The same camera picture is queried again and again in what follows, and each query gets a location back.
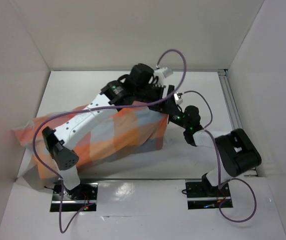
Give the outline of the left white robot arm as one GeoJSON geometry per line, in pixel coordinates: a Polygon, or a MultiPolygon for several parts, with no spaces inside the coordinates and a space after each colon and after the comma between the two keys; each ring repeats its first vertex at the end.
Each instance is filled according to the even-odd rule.
{"type": "Polygon", "coordinates": [[[107,83],[84,108],[84,113],[75,115],[55,129],[43,129],[46,149],[64,180],[65,196],[74,200],[81,195],[81,181],[76,167],[79,156],[74,151],[78,142],[98,124],[115,114],[115,106],[131,105],[134,101],[151,103],[167,96],[174,87],[165,90],[164,80],[172,74],[173,71],[168,67],[152,69],[142,63],[136,64],[129,74],[107,83]]]}

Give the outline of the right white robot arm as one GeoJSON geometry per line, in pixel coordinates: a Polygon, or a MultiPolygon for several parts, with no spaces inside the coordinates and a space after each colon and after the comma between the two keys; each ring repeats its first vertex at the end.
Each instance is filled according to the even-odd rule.
{"type": "Polygon", "coordinates": [[[213,137],[200,124],[199,109],[189,105],[182,110],[173,96],[166,101],[164,110],[170,122],[184,128],[187,144],[213,148],[218,157],[217,167],[201,178],[200,190],[206,196],[214,195],[223,183],[261,164],[260,154],[243,129],[213,137]]]}

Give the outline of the checkered orange blue pillowcase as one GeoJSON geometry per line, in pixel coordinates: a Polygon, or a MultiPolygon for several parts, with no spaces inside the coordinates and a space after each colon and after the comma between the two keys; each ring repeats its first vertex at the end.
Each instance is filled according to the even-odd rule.
{"type": "MultiPolygon", "coordinates": [[[[57,175],[39,163],[32,149],[32,140],[39,125],[58,113],[63,112],[33,118],[25,126],[13,129],[21,146],[32,153],[28,166],[18,174],[18,184],[40,190],[58,179],[57,175]]],[[[84,178],[90,168],[104,163],[118,161],[134,154],[161,150],[167,120],[167,114],[139,107],[122,109],[101,121],[76,145],[75,152],[79,156],[76,167],[79,176],[84,178]]],[[[46,164],[58,171],[45,147],[41,131],[36,138],[37,153],[46,164]]]]}

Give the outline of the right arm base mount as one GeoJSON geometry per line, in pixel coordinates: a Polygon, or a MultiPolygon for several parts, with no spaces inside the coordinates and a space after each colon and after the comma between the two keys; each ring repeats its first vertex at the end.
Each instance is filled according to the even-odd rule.
{"type": "Polygon", "coordinates": [[[214,187],[206,191],[201,180],[187,180],[185,189],[181,191],[187,197],[189,210],[216,209],[222,204],[222,208],[233,208],[229,185],[226,183],[221,189],[214,187]]]}

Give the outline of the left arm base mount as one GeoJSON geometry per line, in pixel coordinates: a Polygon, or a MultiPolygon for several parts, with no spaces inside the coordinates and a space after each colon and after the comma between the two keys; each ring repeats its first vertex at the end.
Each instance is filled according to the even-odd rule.
{"type": "MultiPolygon", "coordinates": [[[[52,191],[50,212],[58,213],[61,202],[61,184],[45,186],[44,188],[52,191]]],[[[62,212],[77,212],[79,209],[82,209],[83,212],[95,212],[97,209],[97,194],[97,182],[82,184],[72,193],[64,189],[62,212]]]]}

